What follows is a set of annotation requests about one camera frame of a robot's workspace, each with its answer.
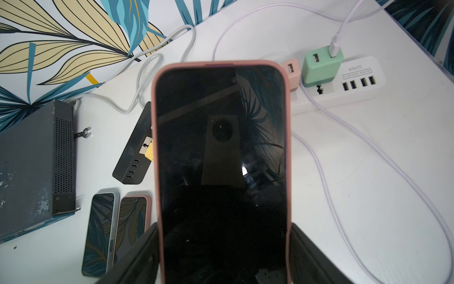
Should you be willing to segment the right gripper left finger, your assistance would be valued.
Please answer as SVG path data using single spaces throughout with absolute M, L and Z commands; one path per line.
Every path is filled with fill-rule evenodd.
M 96 284 L 153 284 L 159 263 L 158 225 L 155 222 Z

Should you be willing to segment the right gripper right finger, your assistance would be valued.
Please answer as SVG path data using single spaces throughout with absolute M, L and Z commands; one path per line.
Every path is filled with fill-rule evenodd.
M 294 284 L 352 284 L 295 223 L 290 232 L 289 264 Z

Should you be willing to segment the black phone pink case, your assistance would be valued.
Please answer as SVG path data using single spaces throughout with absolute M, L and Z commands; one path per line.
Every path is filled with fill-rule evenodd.
M 129 195 L 119 204 L 113 263 L 118 263 L 134 247 L 151 224 L 151 197 Z

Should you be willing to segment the black phone grey case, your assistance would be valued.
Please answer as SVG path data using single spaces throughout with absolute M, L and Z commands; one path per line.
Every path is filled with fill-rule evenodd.
M 82 260 L 82 275 L 101 278 L 112 268 L 118 210 L 117 192 L 100 192 L 93 196 Z

